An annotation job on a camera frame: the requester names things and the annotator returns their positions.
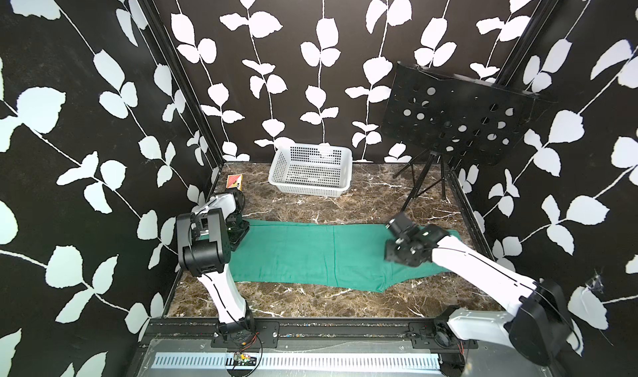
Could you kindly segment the green long pants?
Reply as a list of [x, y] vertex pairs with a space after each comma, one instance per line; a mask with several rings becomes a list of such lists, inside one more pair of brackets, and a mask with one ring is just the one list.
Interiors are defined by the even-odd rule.
[[252, 220], [231, 256], [236, 282], [277, 282], [385, 292], [395, 284], [447, 270], [384, 259], [392, 238], [382, 224], [318, 225]]

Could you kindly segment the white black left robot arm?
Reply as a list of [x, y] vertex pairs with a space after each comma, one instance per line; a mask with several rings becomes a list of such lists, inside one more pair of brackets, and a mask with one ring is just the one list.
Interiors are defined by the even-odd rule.
[[179, 265], [204, 285], [218, 312], [221, 335], [255, 332], [247, 301], [230, 270], [233, 252], [246, 237], [245, 196], [238, 189], [213, 194], [201, 208], [176, 219]]

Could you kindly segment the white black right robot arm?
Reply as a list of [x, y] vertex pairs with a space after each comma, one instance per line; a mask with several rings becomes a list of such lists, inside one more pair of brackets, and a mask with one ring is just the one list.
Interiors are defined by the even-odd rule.
[[550, 366], [576, 334], [563, 289], [536, 281], [476, 252], [449, 231], [425, 227], [397, 214], [387, 224], [385, 260], [407, 267], [433, 263], [487, 294], [502, 312], [453, 311], [446, 324], [460, 340], [481, 340], [515, 349], [535, 365]]

